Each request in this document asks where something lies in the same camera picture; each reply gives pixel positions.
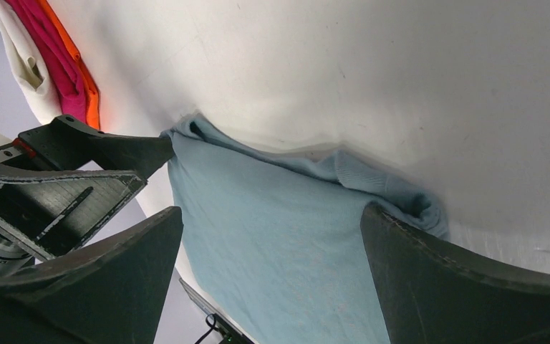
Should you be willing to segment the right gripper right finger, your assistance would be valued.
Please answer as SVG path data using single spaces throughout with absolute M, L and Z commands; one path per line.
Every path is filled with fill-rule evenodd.
M 476 254 L 377 204 L 360 228 L 392 343 L 550 343 L 550 274 Z

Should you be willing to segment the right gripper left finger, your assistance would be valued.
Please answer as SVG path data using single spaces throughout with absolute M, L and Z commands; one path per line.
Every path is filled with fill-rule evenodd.
M 170 206 L 0 277 L 0 343 L 152 343 L 182 233 L 182 211 Z

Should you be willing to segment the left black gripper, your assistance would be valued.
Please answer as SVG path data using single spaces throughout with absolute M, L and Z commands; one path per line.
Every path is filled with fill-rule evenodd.
M 59 116 L 0 134 L 0 275 L 79 249 L 174 156 L 168 138 L 106 134 Z

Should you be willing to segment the blue-grey t-shirt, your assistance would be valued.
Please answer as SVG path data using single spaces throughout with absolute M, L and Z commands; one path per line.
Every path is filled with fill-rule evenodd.
M 336 150 L 320 161 L 263 153 L 201 115 L 163 132 L 199 287 L 259 343 L 387 343 L 360 219 L 376 203 L 437 237 L 442 204 Z

